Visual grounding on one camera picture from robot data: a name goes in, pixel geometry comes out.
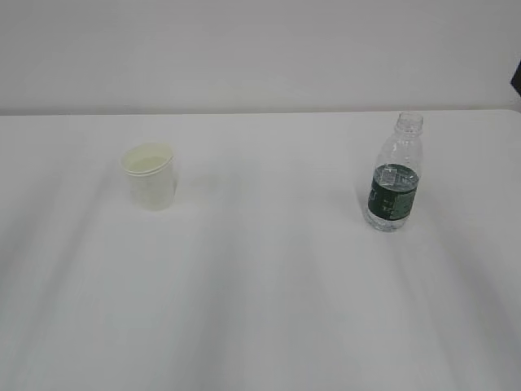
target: white table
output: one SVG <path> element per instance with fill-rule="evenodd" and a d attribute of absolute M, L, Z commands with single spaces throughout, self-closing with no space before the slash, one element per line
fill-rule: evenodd
<path fill-rule="evenodd" d="M 423 114 L 394 234 L 361 205 L 396 112 L 0 117 L 0 389 L 518 390 L 521 115 Z"/>

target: bottle neck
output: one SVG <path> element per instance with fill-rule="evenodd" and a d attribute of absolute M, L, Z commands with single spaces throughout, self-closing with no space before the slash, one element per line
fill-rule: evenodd
<path fill-rule="evenodd" d="M 423 117 L 416 112 L 402 112 L 394 128 L 404 138 L 416 138 L 423 131 Z"/>

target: water bottle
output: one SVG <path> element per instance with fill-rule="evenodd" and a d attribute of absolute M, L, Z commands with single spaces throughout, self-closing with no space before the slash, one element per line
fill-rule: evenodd
<path fill-rule="evenodd" d="M 410 215 L 422 174 L 422 126 L 420 114 L 402 112 L 378 156 L 365 212 L 377 230 L 395 231 Z"/>

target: paper cup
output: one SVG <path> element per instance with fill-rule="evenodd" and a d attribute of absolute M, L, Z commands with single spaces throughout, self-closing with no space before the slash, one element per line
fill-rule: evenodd
<path fill-rule="evenodd" d="M 121 158 L 134 201 L 148 210 L 168 208 L 176 188 L 173 152 L 166 144 L 147 143 L 131 149 Z"/>

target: white wall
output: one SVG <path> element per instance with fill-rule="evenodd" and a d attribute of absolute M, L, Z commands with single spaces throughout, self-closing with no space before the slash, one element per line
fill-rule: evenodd
<path fill-rule="evenodd" d="M 520 0 L 4 0 L 0 113 L 521 107 Z"/>

